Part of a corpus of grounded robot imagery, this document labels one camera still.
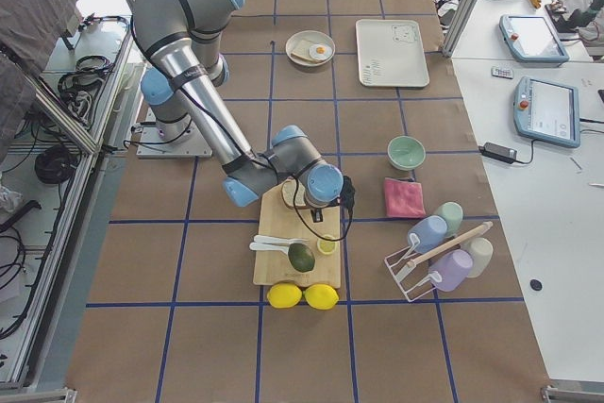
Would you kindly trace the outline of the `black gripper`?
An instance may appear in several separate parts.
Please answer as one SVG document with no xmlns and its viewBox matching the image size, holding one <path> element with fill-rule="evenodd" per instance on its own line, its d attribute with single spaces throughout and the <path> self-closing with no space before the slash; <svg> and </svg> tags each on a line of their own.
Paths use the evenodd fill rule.
<svg viewBox="0 0 604 403">
<path fill-rule="evenodd" d="M 349 176 L 318 177 L 309 181 L 309 190 L 311 218 L 315 224 L 323 222 L 321 209 L 343 207 L 354 211 L 355 188 Z"/>
</svg>

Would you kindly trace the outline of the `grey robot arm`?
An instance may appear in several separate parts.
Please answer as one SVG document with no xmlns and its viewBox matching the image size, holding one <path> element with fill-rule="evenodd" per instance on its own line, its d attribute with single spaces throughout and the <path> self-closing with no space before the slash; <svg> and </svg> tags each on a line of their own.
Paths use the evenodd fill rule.
<svg viewBox="0 0 604 403">
<path fill-rule="evenodd" d="M 226 177 L 231 201 L 245 207 L 288 178 L 320 210 L 353 193 L 348 177 L 325 161 L 298 126 L 285 126 L 256 154 L 216 90 L 227 73 L 222 31 L 244 0 L 134 0 L 132 30 L 145 58 L 190 115 Z"/>
</svg>

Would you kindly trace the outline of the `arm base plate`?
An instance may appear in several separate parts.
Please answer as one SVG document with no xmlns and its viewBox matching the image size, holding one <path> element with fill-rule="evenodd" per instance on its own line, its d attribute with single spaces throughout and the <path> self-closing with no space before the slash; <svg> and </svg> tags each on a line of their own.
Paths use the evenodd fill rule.
<svg viewBox="0 0 604 403">
<path fill-rule="evenodd" d="M 156 120 L 151 109 L 141 123 L 136 155 L 139 159 L 211 158 L 212 150 L 189 114 L 175 123 Z"/>
</svg>

